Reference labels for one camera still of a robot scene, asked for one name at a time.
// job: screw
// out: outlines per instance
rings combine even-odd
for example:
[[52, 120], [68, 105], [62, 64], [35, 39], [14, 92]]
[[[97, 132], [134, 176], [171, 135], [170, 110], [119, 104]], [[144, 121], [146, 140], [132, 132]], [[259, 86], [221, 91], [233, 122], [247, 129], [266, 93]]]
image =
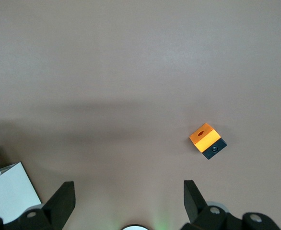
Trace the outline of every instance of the screw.
[[36, 216], [36, 212], [30, 212], [29, 214], [26, 215], [26, 217], [31, 218]]
[[258, 223], [261, 223], [261, 222], [262, 222], [261, 217], [259, 217], [259, 216], [256, 215], [256, 214], [251, 214], [251, 215], [250, 215], [250, 218], [251, 218], [254, 222], [258, 222]]
[[218, 151], [218, 147], [217, 147], [217, 146], [213, 146], [213, 147], [212, 147], [212, 151], [213, 151], [213, 152], [217, 152], [217, 151]]
[[211, 207], [210, 208], [211, 213], [213, 214], [220, 214], [220, 210], [216, 207]]

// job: small cube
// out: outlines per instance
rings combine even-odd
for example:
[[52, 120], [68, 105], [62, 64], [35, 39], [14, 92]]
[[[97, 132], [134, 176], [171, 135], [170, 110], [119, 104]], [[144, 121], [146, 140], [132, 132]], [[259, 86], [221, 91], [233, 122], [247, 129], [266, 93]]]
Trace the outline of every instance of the small cube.
[[189, 136], [196, 148], [210, 159], [227, 146], [226, 142], [208, 123]]

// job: silver screw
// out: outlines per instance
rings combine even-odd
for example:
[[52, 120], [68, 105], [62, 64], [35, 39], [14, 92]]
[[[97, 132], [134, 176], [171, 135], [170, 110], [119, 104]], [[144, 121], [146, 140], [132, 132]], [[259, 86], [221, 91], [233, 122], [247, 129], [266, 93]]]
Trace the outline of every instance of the silver screw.
[[29, 214], [26, 215], [26, 217], [31, 218], [36, 216], [36, 212], [30, 212]]
[[254, 222], [258, 222], [258, 223], [261, 223], [261, 222], [262, 222], [261, 217], [259, 217], [259, 216], [256, 215], [256, 214], [251, 214], [251, 215], [250, 215], [250, 218], [251, 218]]
[[213, 214], [220, 214], [220, 210], [216, 207], [211, 207], [210, 208], [211, 213]]

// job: yellow block face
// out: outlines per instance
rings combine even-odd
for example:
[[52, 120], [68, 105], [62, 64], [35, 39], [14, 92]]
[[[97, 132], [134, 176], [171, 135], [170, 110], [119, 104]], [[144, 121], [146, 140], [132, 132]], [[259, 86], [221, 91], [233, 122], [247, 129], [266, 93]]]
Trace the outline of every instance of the yellow block face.
[[208, 147], [218, 141], [221, 136], [219, 136], [214, 128], [205, 123], [190, 135], [189, 138], [200, 152], [204, 152]]

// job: black screw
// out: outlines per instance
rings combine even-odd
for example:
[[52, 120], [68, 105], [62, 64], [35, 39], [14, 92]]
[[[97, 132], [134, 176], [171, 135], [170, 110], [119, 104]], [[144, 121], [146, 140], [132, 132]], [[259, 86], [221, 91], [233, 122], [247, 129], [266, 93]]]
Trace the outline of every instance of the black screw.
[[212, 147], [212, 152], [217, 152], [217, 151], [218, 151], [217, 146], [213, 146], [213, 147]]

